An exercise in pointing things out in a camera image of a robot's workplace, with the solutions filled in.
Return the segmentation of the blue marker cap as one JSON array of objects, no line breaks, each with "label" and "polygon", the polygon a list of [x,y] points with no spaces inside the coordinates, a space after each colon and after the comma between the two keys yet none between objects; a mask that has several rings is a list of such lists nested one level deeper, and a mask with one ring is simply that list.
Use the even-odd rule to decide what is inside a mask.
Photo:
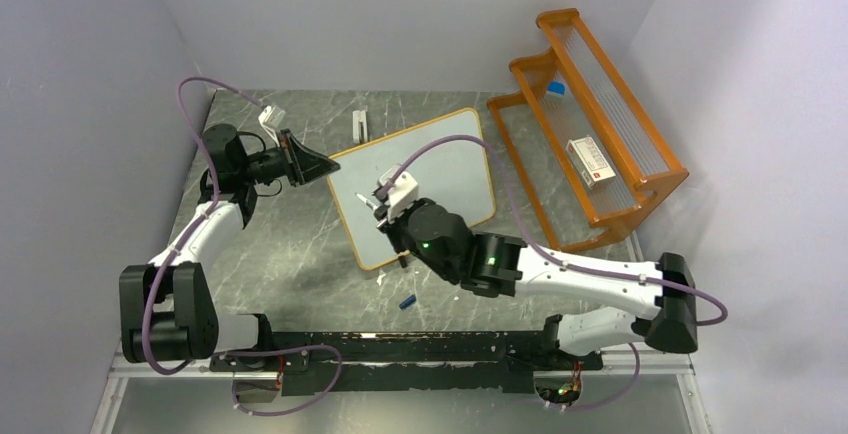
[{"label": "blue marker cap", "polygon": [[415,304],[416,301],[417,301],[417,297],[415,295],[410,295],[409,297],[407,297],[406,299],[404,299],[402,302],[399,303],[399,308],[401,310],[408,309],[413,304]]}]

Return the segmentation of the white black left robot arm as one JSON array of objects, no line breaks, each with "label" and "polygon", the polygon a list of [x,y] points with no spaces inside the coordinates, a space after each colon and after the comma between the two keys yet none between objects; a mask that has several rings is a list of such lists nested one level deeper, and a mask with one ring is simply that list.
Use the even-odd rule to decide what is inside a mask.
[{"label": "white black left robot arm", "polygon": [[307,148],[289,130],[277,146],[248,153],[242,131],[217,124],[203,132],[218,182],[203,174],[190,223],[148,263],[129,266],[119,277],[121,341],[131,363],[205,359],[236,350],[249,368],[273,363],[277,342],[261,332],[260,315],[216,313],[206,271],[253,217],[259,184],[282,179],[309,184],[340,169],[329,157]]}]

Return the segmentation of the yellow-framed whiteboard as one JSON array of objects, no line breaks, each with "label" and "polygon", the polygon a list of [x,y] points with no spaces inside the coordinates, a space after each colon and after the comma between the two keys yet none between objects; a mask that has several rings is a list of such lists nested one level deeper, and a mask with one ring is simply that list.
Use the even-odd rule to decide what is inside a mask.
[{"label": "yellow-framed whiteboard", "polygon": [[[372,197],[378,179],[402,164],[417,149],[449,135],[483,137],[480,116],[464,108],[339,152],[331,158],[340,169],[328,177],[358,266],[376,270],[397,258],[389,241],[376,228],[371,209],[356,195]],[[453,141],[429,150],[407,169],[419,184],[419,195],[442,205],[476,226],[496,213],[487,155],[468,141]]]}]

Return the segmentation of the white blue whiteboard marker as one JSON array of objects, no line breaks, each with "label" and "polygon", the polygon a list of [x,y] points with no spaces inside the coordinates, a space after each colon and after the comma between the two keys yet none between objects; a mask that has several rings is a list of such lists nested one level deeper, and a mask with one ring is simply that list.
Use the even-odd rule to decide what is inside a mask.
[{"label": "white blue whiteboard marker", "polygon": [[359,200],[360,200],[363,204],[365,204],[365,205],[366,205],[369,209],[371,209],[372,211],[374,211],[374,210],[376,210],[376,209],[378,208],[378,206],[377,206],[377,205],[376,205],[373,201],[371,201],[370,199],[368,199],[365,195],[360,194],[360,193],[356,193],[356,197],[357,197],[357,198],[358,198],[358,199],[359,199]]}]

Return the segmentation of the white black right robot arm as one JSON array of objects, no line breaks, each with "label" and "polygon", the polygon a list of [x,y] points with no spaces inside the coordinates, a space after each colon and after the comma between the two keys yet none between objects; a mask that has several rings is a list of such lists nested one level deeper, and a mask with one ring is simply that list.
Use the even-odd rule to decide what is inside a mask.
[{"label": "white black right robot arm", "polygon": [[373,215],[396,253],[414,256],[442,280],[477,296],[558,295],[598,304],[587,314],[554,316],[551,334],[539,343],[550,367],[632,342],[675,354],[698,348],[694,281],[680,255],[619,262],[535,250],[521,238],[475,232],[427,198],[396,217],[386,206],[374,208]]}]

